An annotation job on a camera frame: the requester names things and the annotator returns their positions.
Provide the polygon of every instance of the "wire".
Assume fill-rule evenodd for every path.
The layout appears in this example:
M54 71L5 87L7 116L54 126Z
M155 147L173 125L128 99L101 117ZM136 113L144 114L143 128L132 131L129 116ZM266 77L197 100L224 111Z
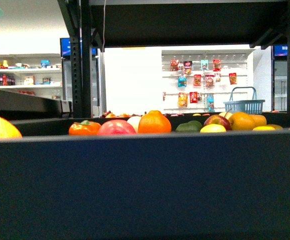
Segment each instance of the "wire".
M104 17L103 17L103 44L101 48L101 62L99 62L99 81L102 82L103 78L103 65L105 64L104 60L104 49L105 49L105 16L106 16L106 0L104 0Z
M106 16L106 0L104 0L104 18L103 18L103 46L102 46L102 53L104 53L105 48L105 16Z

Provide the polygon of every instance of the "store shelf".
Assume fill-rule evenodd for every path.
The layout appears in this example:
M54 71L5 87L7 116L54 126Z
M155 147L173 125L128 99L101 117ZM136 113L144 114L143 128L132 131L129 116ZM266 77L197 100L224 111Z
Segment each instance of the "store shelf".
M13 69L0 69L0 74L45 74L45 73L61 73L61 68L13 68Z
M14 86L0 86L0 89L61 89L60 85L14 85Z
M287 94L275 94L275 98L287 98Z
M95 1L91 0L90 10L91 21L102 36L104 1L100 2L102 4L96 5ZM212 1L213 3L204 0L175 2L161 0L151 1L152 4L145 4L145 1L140 4L136 0L109 2L106 7L105 24L105 29L106 26L110 28L105 32L107 48L251 44L266 30L277 25L278 18L287 9L287 2L283 0L252 2L220 0ZM204 16L204 21L195 20L193 16ZM187 24L186 27L180 27L178 23ZM282 36L273 43L286 44L286 42L286 37Z

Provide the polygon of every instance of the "apple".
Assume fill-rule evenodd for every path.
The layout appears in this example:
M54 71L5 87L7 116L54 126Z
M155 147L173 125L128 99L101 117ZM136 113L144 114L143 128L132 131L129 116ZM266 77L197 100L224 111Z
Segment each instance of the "apple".
M229 111L224 111L224 112L221 112L219 114L220 116L226 118L226 119L230 119L230 117L233 115L232 113L230 113Z
M212 115L204 122L204 127L210 124L222 125L227 131L232 130L231 123L228 119L220 115Z
M131 135L136 134L134 127L125 120L109 120L99 128L97 135Z
M132 116L130 117L127 122L133 126L136 133L139 132L139 124L140 124L141 117L140 116Z

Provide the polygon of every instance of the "red apple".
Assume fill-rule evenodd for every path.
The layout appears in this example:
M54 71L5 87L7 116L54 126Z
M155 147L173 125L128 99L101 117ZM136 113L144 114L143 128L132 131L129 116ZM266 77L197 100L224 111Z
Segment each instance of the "red apple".
M205 127L206 125L209 124L218 124L218 125L222 125L226 131L232 130L232 126L231 123L228 119L226 119L223 116L220 115L212 115L209 118L206 119L206 121L204 122L203 127Z

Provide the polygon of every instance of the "basket handle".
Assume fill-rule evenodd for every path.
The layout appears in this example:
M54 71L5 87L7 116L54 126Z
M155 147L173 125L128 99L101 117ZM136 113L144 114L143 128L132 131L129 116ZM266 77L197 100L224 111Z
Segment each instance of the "basket handle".
M236 86L236 87L233 88L233 90L230 93L229 101L233 101L233 92L234 92L235 89L253 89L253 97L252 97L252 99L253 100L257 99L256 89L253 86Z

